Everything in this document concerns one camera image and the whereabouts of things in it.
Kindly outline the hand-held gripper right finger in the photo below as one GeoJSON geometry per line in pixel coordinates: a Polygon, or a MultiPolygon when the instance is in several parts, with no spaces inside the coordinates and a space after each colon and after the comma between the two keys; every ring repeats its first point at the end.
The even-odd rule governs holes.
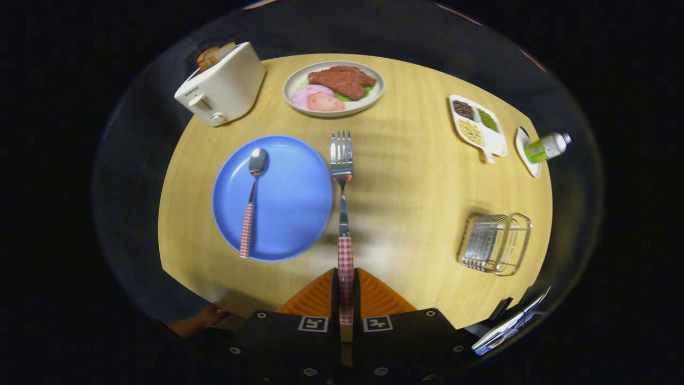
{"type": "Polygon", "coordinates": [[[471,368],[471,344],[438,309],[362,316],[355,272],[353,383],[448,384],[471,368]]]}

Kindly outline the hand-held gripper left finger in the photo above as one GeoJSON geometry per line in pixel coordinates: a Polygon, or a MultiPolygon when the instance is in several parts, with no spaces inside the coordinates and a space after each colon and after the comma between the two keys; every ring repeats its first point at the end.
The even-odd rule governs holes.
{"type": "Polygon", "coordinates": [[[333,384],[340,365],[337,269],[323,275],[328,314],[256,310],[235,332],[229,368],[233,384],[333,384]]]}

